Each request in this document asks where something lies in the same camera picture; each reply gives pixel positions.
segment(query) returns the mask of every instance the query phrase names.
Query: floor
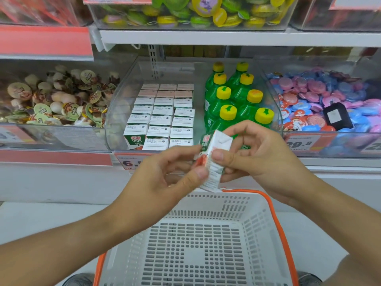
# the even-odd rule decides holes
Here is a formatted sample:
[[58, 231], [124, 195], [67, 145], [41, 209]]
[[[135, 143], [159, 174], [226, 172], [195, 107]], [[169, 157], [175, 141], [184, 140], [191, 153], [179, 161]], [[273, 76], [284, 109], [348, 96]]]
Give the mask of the floor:
[[[0, 206], [0, 244], [87, 217], [105, 206], [4, 202]], [[296, 268], [327, 279], [346, 251], [300, 213], [277, 213], [290, 245]], [[93, 260], [75, 273], [94, 273]], [[64, 280], [56, 286], [62, 286]]]

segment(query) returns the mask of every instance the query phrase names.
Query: fingernail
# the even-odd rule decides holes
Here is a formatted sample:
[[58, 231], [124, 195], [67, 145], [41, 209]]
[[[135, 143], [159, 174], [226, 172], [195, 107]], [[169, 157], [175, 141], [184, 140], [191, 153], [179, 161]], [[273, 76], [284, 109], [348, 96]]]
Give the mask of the fingernail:
[[212, 152], [212, 158], [214, 160], [222, 161], [224, 159], [224, 153], [220, 149], [215, 149]]
[[208, 170], [205, 167], [197, 167], [194, 169], [200, 180], [206, 179], [209, 175]]

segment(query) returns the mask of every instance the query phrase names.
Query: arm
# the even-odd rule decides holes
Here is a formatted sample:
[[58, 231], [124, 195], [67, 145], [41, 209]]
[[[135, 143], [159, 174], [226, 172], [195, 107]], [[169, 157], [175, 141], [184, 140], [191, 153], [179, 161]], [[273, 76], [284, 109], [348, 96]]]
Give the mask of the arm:
[[[221, 182], [251, 175], [271, 197], [321, 227], [381, 284], [381, 213], [311, 173], [279, 134], [248, 120], [225, 133], [239, 136], [229, 152], [213, 152], [213, 159], [227, 167]], [[251, 149], [242, 150], [243, 144]]]
[[[164, 217], [208, 176], [193, 170], [200, 146], [173, 147], [146, 158], [120, 196], [83, 220], [0, 245], [3, 286], [51, 286]], [[169, 175], [182, 170], [185, 176]]]

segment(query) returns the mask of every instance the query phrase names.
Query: plastic bottle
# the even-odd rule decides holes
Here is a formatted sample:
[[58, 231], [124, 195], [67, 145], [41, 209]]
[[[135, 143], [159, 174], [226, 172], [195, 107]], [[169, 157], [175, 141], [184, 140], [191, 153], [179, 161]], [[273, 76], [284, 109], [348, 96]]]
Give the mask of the plastic bottle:
[[213, 77], [213, 85], [205, 90], [204, 122], [207, 122], [207, 112], [211, 99], [216, 98], [217, 88], [226, 83], [225, 73], [216, 73]]
[[205, 90], [213, 85], [213, 78], [216, 73], [224, 73], [224, 64], [222, 62], [215, 62], [213, 64], [213, 72], [205, 83]]
[[219, 112], [223, 105], [231, 105], [229, 101], [232, 91], [229, 87], [220, 86], [217, 88], [217, 95], [215, 100], [211, 100], [209, 103], [209, 108], [207, 112], [207, 122], [205, 127], [208, 130], [210, 126], [219, 118]]
[[260, 108], [259, 103], [262, 101], [263, 92], [260, 90], [252, 89], [246, 97], [246, 102], [238, 108], [237, 119], [242, 120], [252, 120], [255, 121], [255, 114]]
[[246, 73], [248, 69], [249, 69], [249, 63], [247, 63], [247, 62], [237, 63], [236, 71], [229, 78], [229, 80], [226, 83], [226, 86], [230, 87], [233, 90], [236, 86], [239, 85], [241, 74]]
[[246, 101], [247, 94], [251, 90], [251, 85], [254, 81], [254, 75], [244, 73], [240, 77], [239, 85], [232, 89], [231, 99], [234, 105], [240, 108]]
[[219, 119], [217, 119], [209, 128], [209, 131], [219, 130], [224, 131], [229, 126], [237, 123], [236, 120], [237, 108], [233, 105], [223, 105], [219, 111]]
[[257, 110], [254, 121], [269, 129], [273, 118], [274, 111], [265, 107], [261, 107]]

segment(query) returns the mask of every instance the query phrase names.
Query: shopping basket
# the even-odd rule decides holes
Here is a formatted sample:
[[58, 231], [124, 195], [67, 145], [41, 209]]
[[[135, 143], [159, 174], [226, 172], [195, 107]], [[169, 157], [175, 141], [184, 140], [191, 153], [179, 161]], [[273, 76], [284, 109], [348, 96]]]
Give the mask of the shopping basket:
[[195, 192], [98, 259], [94, 286], [297, 286], [268, 195]]

